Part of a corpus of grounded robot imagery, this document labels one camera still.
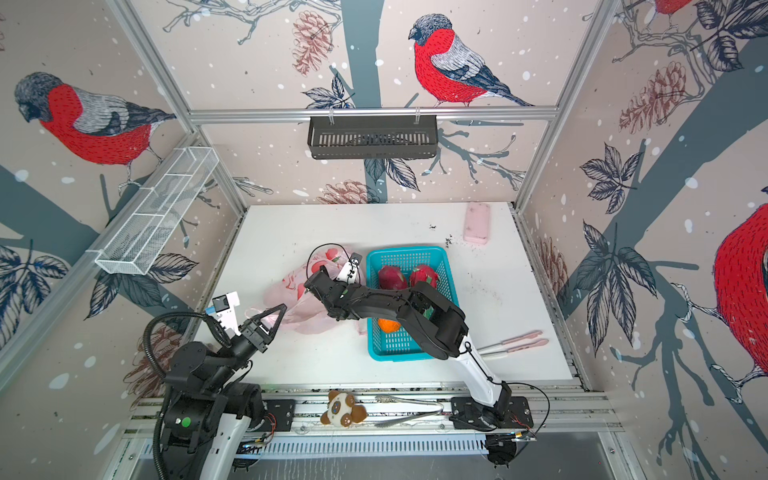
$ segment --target hanging shelf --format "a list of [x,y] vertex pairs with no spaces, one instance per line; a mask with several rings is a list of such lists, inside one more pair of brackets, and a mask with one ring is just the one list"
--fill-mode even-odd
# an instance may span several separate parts
[[213,148],[176,149],[173,163],[99,253],[107,273],[146,275],[219,163]]
[[437,155],[435,115],[312,117],[307,144],[317,160],[432,158]]

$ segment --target bird wallpaper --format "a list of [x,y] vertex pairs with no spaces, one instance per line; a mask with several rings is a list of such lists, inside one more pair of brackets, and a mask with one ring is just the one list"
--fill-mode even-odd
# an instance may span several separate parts
[[[187,103],[204,110],[553,105],[595,3],[134,4]],[[514,200],[545,128],[446,121],[430,161],[320,163],[298,148],[304,125],[203,127],[233,175],[258,178],[271,192],[253,192],[251,204],[322,202],[347,181],[365,185],[361,198],[371,202]]]
[[[2,357],[184,131],[103,1],[0,12]],[[252,178],[235,179],[244,197],[263,193]],[[203,190],[147,276],[82,279],[3,389],[0,425],[14,441],[0,477],[102,475],[129,408],[157,390],[137,370],[137,339],[157,314],[198,308],[233,232],[221,189]],[[184,327],[164,330],[158,348]]]
[[768,8],[623,0],[527,228],[648,478],[768,475]]

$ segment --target pink plastic bag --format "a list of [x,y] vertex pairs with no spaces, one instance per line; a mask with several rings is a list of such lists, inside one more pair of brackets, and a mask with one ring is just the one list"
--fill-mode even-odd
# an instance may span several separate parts
[[[328,270],[331,278],[336,278],[344,264],[349,260],[344,250],[330,247],[313,254],[310,259],[310,276],[321,266]],[[340,322],[328,316],[326,308],[312,293],[306,292],[306,263],[288,273],[283,281],[275,283],[264,293],[265,305],[285,303],[288,311],[283,317],[281,329],[294,329],[298,333],[322,333],[337,326]]]

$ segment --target blue plastic basket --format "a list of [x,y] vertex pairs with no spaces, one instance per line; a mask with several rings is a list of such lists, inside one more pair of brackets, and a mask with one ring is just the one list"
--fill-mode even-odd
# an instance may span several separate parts
[[[379,288],[379,270],[385,265],[399,266],[406,278],[417,266],[429,265],[439,277],[437,290],[458,305],[448,255],[442,248],[400,247],[374,250],[366,259],[369,287]],[[432,358],[419,348],[419,344],[411,338],[406,329],[401,328],[394,333],[384,333],[379,328],[378,319],[371,318],[368,319],[368,353],[374,360],[380,362],[387,360],[405,362]]]

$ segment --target pink box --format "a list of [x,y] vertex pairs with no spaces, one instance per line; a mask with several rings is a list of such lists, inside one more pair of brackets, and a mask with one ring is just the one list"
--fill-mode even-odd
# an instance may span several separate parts
[[464,222],[464,240],[485,245],[491,228],[491,206],[475,202],[467,206]]

